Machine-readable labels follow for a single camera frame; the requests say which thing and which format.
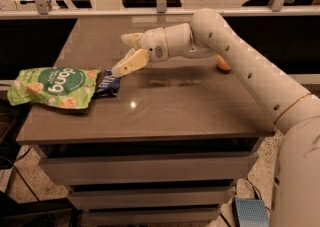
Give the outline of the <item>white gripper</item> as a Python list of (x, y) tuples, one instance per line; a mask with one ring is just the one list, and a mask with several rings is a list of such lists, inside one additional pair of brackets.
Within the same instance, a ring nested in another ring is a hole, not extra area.
[(147, 65), (169, 59), (165, 29), (160, 27), (142, 33), (129, 33), (121, 36), (121, 41), (130, 49), (125, 57), (112, 67), (115, 77), (123, 77)]

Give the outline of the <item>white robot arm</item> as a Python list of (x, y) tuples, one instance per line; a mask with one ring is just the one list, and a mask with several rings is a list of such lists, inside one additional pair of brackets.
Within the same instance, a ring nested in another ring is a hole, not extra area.
[(284, 134), (270, 227), (320, 227), (320, 99), (242, 40), (212, 9), (190, 23), (121, 36), (130, 50), (112, 73), (125, 76), (174, 56), (222, 56)]

